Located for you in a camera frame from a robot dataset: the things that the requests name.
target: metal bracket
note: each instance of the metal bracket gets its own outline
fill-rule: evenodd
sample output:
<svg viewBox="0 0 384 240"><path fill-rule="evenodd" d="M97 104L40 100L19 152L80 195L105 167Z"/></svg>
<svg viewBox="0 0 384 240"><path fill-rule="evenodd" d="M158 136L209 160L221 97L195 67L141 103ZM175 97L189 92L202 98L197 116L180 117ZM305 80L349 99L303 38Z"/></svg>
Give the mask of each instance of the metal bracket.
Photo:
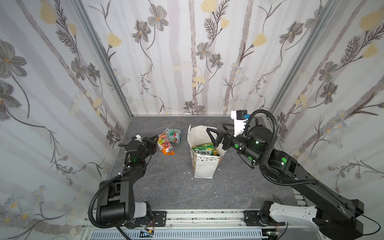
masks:
<svg viewBox="0 0 384 240"><path fill-rule="evenodd" d="M247 225L247 227L264 227L264 225L262 225L259 220L258 220L258 217L257 217L257 213L259 211L258 210L255 210L255 211L244 211L244 222L245 224ZM271 217L268 217L269 219L269 226L277 226L277 223L271 218ZM285 226L285 222L278 222L279 226Z"/></svg>
<svg viewBox="0 0 384 240"><path fill-rule="evenodd" d="M167 212L166 211L152 211L153 217L155 220L153 221L154 227L165 227L167 221Z"/></svg>

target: cable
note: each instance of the cable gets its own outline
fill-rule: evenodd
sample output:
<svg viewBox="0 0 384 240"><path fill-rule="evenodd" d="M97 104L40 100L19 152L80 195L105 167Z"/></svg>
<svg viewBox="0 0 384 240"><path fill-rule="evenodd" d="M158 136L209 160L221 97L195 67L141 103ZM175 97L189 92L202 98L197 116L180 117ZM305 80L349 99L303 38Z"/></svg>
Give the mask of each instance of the cable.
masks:
<svg viewBox="0 0 384 240"><path fill-rule="evenodd" d="M126 239L126 240L131 240L126 234L125 232L123 232L123 230L121 230L121 228L119 226L116 226L116 228L118 229L118 231L122 234L122 236Z"/></svg>
<svg viewBox="0 0 384 240"><path fill-rule="evenodd" d="M276 197L276 195L272 194L272 197L273 199L275 200L275 202L277 203L276 199L279 200L280 204L283 204L280 199L278 197ZM280 239L284 234L285 232L287 231L287 228L288 228L288 222L286 223L286 226L285 226L285 231L283 232L283 234L281 234L277 239Z"/></svg>
<svg viewBox="0 0 384 240"><path fill-rule="evenodd" d="M271 137L271 140L268 142L265 150L263 151L263 154L261 156L261 159L260 159L260 167L263 167L265 166L268 170L270 169L269 167L269 164L268 164L268 158L269 158L269 155L271 154L272 150L273 150L273 146L275 145L275 142L276 142L276 139L277 139L277 121L276 121L276 118L274 117L273 114L271 114L269 111L265 110L265 109L258 109L258 110L255 110L251 116L249 116L248 118L248 121L246 122L245 126L244 126L244 132L243 134L246 136L247 135L247 132L248 132L248 127L249 125L251 124L251 121L252 121L252 118L258 114L258 113L263 113L265 114L267 117L269 117L272 121L272 128L273 128L273 131L272 131L272 137Z"/></svg>
<svg viewBox="0 0 384 240"><path fill-rule="evenodd" d="M287 223L287 226L285 226L285 231L276 240L279 240L285 234L285 232L287 231L287 228L288 228L288 223Z"/></svg>
<svg viewBox="0 0 384 240"><path fill-rule="evenodd" d="M277 201L276 201L276 199L275 199L276 196L272 194L272 197L273 197L273 199L275 200L275 202L277 203Z"/></svg>
<svg viewBox="0 0 384 240"><path fill-rule="evenodd" d="M98 223L95 218L93 217L93 205L95 204L96 202L96 199L99 197L100 193L106 188L108 187L112 182L122 178L123 176L125 176L126 174L128 174L129 172L131 171L131 168L128 168L127 170L125 170L123 173L117 175L117 176L114 176L113 178L111 178L110 180L108 180L106 183L104 183L100 188L99 190L95 193L95 195L93 196L92 200L91 200L91 203L89 204L89 207L88 207L88 218L89 218L89 221L95 226L95 227L98 227L98 228L110 228L110 227L116 227L116 226L122 226L125 222L118 222L118 223L112 223L112 224L102 224L102 223Z"/></svg>
<svg viewBox="0 0 384 240"><path fill-rule="evenodd" d="M151 161L151 158L152 158L152 154L151 154L151 156L149 157L149 160L148 160L148 162L147 162L147 167L148 167L149 162Z"/></svg>
<svg viewBox="0 0 384 240"><path fill-rule="evenodd" d="M361 215L361 216L363 216L363 217L365 217L365 218L367 218L367 219L369 219L369 220L371 220L371 221L375 222L377 225L379 225L379 229L377 229L375 232L373 232L373 233L368 233L368 234L363 234L363 236L372 235L372 234L375 234L375 233L377 233L378 231L380 231L380 229L381 229L381 226L380 226L380 224L379 224L378 222L376 222L375 220L373 220L373 219L371 219L371 218L369 218L369 217L365 216L364 214L361 214L361 213L359 213L359 212L357 212L357 211L353 210L352 208L348 207L348 205L346 205L346 207L347 207L348 209L350 209L350 210L354 211L355 213L357 213L357 214L359 214L359 215Z"/></svg>
<svg viewBox="0 0 384 240"><path fill-rule="evenodd" d="M252 166L251 166L251 165L249 165L249 164L245 161L245 159L243 158L243 156L242 156L240 153L237 153L237 155L239 155L240 159L243 160L243 162L244 162L248 167L250 167L250 168L252 168L252 169L255 169L255 167L253 166L253 162L252 162L252 161L251 161L251 164L252 164Z"/></svg>

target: flower stem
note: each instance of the flower stem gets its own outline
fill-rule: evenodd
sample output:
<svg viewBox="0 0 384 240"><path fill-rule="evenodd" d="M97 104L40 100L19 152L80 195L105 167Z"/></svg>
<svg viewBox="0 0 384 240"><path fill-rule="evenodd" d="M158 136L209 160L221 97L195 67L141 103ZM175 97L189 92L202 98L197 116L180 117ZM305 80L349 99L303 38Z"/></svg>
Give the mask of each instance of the flower stem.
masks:
<svg viewBox="0 0 384 240"><path fill-rule="evenodd" d="M19 123L22 123L22 124L25 124L25 125L28 125L28 126L31 126L31 127L42 127L42 128L45 128L45 129L46 129L46 127L44 127L44 126L33 125L33 124L29 124L29 123L23 122L23 121L21 121L21 120L15 118L15 117L9 112L9 110L8 110L7 108L6 108L5 110L7 111L7 113L8 113L14 120L18 121Z"/></svg>
<svg viewBox="0 0 384 240"><path fill-rule="evenodd" d="M215 73L212 75L212 77L210 77L210 78L208 79L208 81L209 81L209 80L211 80L211 78L213 78L213 77L214 77L214 75L216 74L217 70L218 70L218 66L217 66L217 68L216 68L216 71L215 71Z"/></svg>
<svg viewBox="0 0 384 240"><path fill-rule="evenodd" d="M153 27L153 41L152 44L147 48L147 50L152 47L153 43L155 42L155 37L156 37L156 26Z"/></svg>
<svg viewBox="0 0 384 240"><path fill-rule="evenodd" d="M101 87L101 96L103 96L103 86L102 86L102 84L101 84L101 80L100 80L100 78L98 77L98 79L99 79L99 82L100 82L100 87Z"/></svg>
<svg viewBox="0 0 384 240"><path fill-rule="evenodd" d="M149 60L151 61L151 63L152 63L152 59L147 55L147 53L144 51L144 49L143 49L143 46L141 45L141 39L140 39L140 47L141 47L141 49L143 50L143 52L144 52L144 54L149 58Z"/></svg>
<svg viewBox="0 0 384 240"><path fill-rule="evenodd" d="M98 85L94 84L94 83L91 81L91 79L88 77L87 74L84 74L84 75L88 78L88 80L89 80L94 86L99 87Z"/></svg>
<svg viewBox="0 0 384 240"><path fill-rule="evenodd" d="M314 106L314 107L310 107L310 108L315 108L315 107L317 107L317 106L322 105L322 104L325 102L325 100L326 100L326 99L324 99L324 101L323 101L322 103L320 103L319 105L316 105L316 106Z"/></svg>
<svg viewBox="0 0 384 240"><path fill-rule="evenodd" d="M205 65L207 66L208 71L209 71L210 73L212 73L211 70L210 70L209 67L208 67L208 57L205 58Z"/></svg>
<svg viewBox="0 0 384 240"><path fill-rule="evenodd" d="M25 96L25 98L26 98L26 102L27 102L27 104L28 104L28 114L27 114L27 118L29 118L30 107L29 107L29 100L28 100L28 97L27 97L27 95L26 95L24 89L21 87L20 83L16 80L16 78L15 78L13 75L12 75L12 78L14 79L14 81L16 82L16 84L20 87L20 89L21 89L21 90L23 91L23 93L24 93L24 96Z"/></svg>
<svg viewBox="0 0 384 240"><path fill-rule="evenodd" d="M317 103L317 94L319 93L319 91L320 91L320 88L321 88L321 86L324 84L324 82L325 82L325 80L324 80L324 81L321 83L321 85L320 85L319 89L317 89L317 92L316 92L316 97L315 97L315 99L314 99L315 103Z"/></svg>

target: chip bag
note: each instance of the chip bag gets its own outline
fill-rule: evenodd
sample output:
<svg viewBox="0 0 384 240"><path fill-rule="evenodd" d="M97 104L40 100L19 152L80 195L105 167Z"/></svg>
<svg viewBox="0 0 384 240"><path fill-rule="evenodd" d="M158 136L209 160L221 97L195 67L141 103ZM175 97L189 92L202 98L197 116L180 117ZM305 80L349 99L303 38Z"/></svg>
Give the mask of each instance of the chip bag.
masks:
<svg viewBox="0 0 384 240"><path fill-rule="evenodd" d="M175 152L173 151L173 147L170 144L170 141L167 138L165 133L159 135L159 140L157 141L159 145L159 149L163 152L164 155L173 155Z"/></svg>
<svg viewBox="0 0 384 240"><path fill-rule="evenodd" d="M167 138L170 142L179 143L181 138L181 129L177 128L167 128L164 130L164 133L167 135Z"/></svg>
<svg viewBox="0 0 384 240"><path fill-rule="evenodd" d="M211 142L192 147L192 150L200 155L220 156Z"/></svg>

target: floral wallpaper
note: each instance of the floral wallpaper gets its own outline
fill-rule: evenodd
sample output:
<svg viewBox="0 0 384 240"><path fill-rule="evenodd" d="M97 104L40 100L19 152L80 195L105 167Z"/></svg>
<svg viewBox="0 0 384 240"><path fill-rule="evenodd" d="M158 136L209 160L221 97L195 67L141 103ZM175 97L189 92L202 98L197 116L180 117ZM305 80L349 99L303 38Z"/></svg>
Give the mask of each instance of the floral wallpaper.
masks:
<svg viewBox="0 0 384 240"><path fill-rule="evenodd" d="M134 114L269 108L322 0L82 0Z"/></svg>
<svg viewBox="0 0 384 240"><path fill-rule="evenodd" d="M382 222L384 4L339 3L275 114L285 150ZM364 233L377 225L368 220ZM382 239L379 232L369 239Z"/></svg>
<svg viewBox="0 0 384 240"><path fill-rule="evenodd" d="M62 0L0 3L0 232L74 239L128 118Z"/></svg>

